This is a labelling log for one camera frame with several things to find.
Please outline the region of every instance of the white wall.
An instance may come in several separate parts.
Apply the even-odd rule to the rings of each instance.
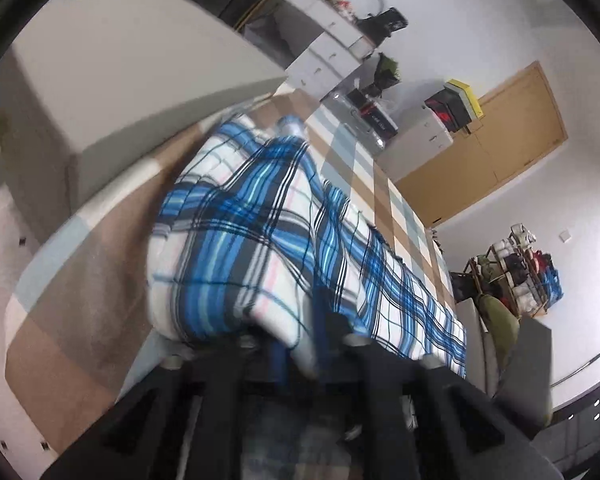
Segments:
[[[600,352],[600,158],[571,139],[530,174],[509,183],[438,229],[451,270],[483,253],[524,223],[536,246],[552,254],[564,297],[539,318],[553,332],[552,381],[564,377]],[[573,238],[562,243],[564,229]],[[600,359],[554,388],[554,406],[600,381]]]
[[[355,6],[357,0],[351,1]],[[386,3],[410,22],[380,48],[398,61],[402,75],[402,83],[384,96],[402,108],[424,101],[452,77],[483,95],[538,59],[538,45],[519,0]]]
[[[562,0],[521,0],[570,136],[600,156],[600,44]]]

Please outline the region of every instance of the wooden door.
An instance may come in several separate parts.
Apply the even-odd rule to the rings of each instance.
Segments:
[[[480,200],[498,183],[476,136],[457,136],[444,152],[396,183],[425,226]]]
[[[566,139],[536,61],[480,99],[482,126],[396,187],[425,226],[443,222],[525,171]]]
[[[539,63],[481,101],[482,127],[474,135],[499,182],[520,174],[566,137]]]

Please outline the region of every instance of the black electronic device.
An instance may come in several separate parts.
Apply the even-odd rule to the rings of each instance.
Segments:
[[[386,38],[391,37],[392,32],[405,28],[409,22],[398,9],[391,7],[377,16],[358,20],[356,25],[376,46],[380,46]]]
[[[456,132],[471,122],[460,96],[447,88],[433,94],[424,104],[435,112],[450,132]]]
[[[443,365],[427,368],[350,334],[343,316],[328,317],[330,360],[320,380],[287,388],[286,394],[313,388],[356,399],[351,416],[362,422],[364,478],[562,478],[467,381]],[[74,442],[42,480],[171,479],[182,467],[186,480],[240,478],[242,398],[283,395],[271,372],[269,343],[266,337],[243,336],[218,342],[192,361],[168,358]],[[191,436],[187,415],[200,395]],[[414,431],[405,424],[403,395],[413,399]]]

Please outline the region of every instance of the clothes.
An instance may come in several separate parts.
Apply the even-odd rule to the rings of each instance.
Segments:
[[[222,124],[164,200],[148,250],[150,320],[194,341],[257,324],[316,371],[315,309],[411,358],[464,376],[464,329],[346,196],[321,180],[299,137],[245,116]]]

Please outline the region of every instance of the checkered bedspread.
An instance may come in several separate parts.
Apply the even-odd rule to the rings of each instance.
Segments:
[[[247,109],[262,130],[282,116],[299,116],[321,177],[342,190],[451,312],[450,280],[438,248],[328,110],[299,91],[238,108]],[[222,117],[193,125],[128,168],[80,208],[23,272],[4,319],[5,377],[53,450],[64,450],[163,357],[186,350],[148,322],[148,239],[165,195]]]
[[[453,313],[320,177],[303,137],[260,130],[246,115],[223,123],[167,194],[147,267],[150,317],[169,338],[257,324],[314,376],[316,334],[332,310],[394,353],[433,353],[464,374]]]

